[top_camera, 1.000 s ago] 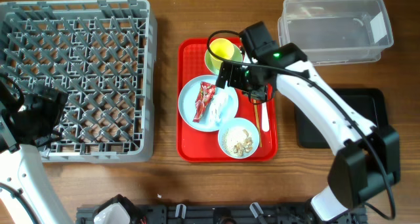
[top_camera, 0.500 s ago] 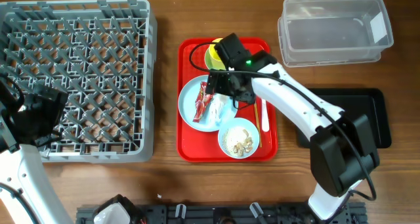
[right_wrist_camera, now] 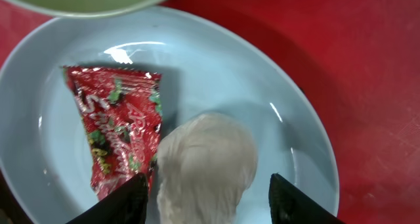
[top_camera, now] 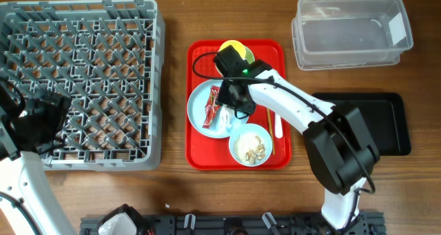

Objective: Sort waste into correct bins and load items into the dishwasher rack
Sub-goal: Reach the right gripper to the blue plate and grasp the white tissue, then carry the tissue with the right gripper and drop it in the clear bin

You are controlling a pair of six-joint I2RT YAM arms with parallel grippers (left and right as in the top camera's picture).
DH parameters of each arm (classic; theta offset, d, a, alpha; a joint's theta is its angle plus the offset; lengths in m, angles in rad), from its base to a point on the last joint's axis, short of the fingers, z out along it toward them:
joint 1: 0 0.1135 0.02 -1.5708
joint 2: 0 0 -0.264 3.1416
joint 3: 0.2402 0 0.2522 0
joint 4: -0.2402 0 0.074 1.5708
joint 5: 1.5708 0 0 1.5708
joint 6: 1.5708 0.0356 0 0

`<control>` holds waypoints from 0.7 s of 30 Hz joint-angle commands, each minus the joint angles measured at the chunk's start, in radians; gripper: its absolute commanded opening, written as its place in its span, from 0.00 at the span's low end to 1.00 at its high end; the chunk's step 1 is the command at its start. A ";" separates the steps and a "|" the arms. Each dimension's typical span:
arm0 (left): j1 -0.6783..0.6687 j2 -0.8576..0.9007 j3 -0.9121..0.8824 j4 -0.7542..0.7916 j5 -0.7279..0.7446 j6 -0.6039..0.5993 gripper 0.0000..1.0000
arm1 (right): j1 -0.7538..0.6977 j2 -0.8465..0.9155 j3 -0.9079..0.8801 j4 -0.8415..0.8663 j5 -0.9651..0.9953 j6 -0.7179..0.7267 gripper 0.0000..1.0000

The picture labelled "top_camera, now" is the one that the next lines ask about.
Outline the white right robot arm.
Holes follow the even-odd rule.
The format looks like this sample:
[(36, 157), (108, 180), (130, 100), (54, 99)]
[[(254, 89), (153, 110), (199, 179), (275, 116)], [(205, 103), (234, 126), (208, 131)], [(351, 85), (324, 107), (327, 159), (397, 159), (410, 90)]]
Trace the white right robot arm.
[(217, 103), (233, 109), (239, 119), (261, 105), (302, 134), (311, 170), (325, 188), (322, 216), (336, 230), (349, 229), (364, 184), (370, 184), (368, 193), (375, 192), (371, 173), (380, 159), (360, 110), (317, 99), (264, 61), (248, 63), (230, 45), (216, 52), (213, 62), (223, 80)]

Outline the light blue plate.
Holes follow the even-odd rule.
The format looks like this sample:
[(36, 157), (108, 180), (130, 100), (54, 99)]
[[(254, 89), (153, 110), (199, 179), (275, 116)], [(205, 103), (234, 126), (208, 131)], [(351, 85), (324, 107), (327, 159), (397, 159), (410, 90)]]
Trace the light blue plate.
[(221, 80), (207, 80), (199, 84), (190, 94), (187, 101), (187, 117), (189, 118), (192, 126), (202, 135), (213, 139), (223, 139), (231, 135), (234, 129), (239, 128), (248, 121), (248, 117), (244, 119), (237, 119), (234, 115), (234, 111), (229, 109), (231, 114), (230, 126), (228, 127), (224, 123), (222, 118), (222, 108), (217, 111), (216, 116), (213, 119), (209, 128), (203, 128), (205, 121), (205, 105), (209, 99), (210, 88), (212, 86), (221, 86)]

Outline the rice and peanut scraps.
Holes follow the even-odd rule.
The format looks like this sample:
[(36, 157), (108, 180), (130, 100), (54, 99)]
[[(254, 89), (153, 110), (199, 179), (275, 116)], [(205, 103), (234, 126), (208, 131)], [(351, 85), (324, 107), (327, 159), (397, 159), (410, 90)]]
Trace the rice and peanut scraps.
[(233, 153), (240, 163), (256, 165), (266, 157), (265, 142), (254, 132), (241, 134), (234, 141)]

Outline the white napkin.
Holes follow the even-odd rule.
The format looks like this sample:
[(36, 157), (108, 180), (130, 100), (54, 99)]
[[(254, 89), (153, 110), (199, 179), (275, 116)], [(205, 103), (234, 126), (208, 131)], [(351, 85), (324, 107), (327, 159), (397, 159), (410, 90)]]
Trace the white napkin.
[(220, 129), (228, 130), (232, 127), (232, 117), (234, 115), (233, 109), (223, 105), (219, 112), (220, 118)]

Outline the light blue bowl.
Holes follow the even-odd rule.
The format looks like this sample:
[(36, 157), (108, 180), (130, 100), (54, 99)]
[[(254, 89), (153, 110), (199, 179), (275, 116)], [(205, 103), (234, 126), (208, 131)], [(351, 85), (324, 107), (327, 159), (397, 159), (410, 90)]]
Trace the light blue bowl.
[(256, 124), (247, 123), (234, 130), (229, 138), (229, 153), (242, 166), (263, 165), (273, 153), (269, 132)]

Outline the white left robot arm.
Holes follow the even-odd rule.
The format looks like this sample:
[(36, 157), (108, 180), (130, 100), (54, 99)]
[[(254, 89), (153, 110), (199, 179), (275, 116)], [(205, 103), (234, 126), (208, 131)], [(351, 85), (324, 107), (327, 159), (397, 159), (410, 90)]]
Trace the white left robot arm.
[(75, 234), (54, 196), (41, 155), (65, 146), (58, 132), (72, 99), (37, 90), (26, 99), (16, 86), (1, 78), (1, 210), (15, 234)]

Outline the red snack wrapper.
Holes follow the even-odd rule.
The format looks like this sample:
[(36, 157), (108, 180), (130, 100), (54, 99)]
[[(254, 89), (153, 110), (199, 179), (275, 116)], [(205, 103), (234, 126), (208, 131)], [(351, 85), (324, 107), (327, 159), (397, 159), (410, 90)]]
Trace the red snack wrapper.
[(217, 98), (220, 92), (220, 88), (218, 86), (212, 85), (209, 92), (209, 98), (205, 105), (205, 120), (203, 123), (203, 128), (210, 128), (217, 111), (220, 106), (216, 103)]

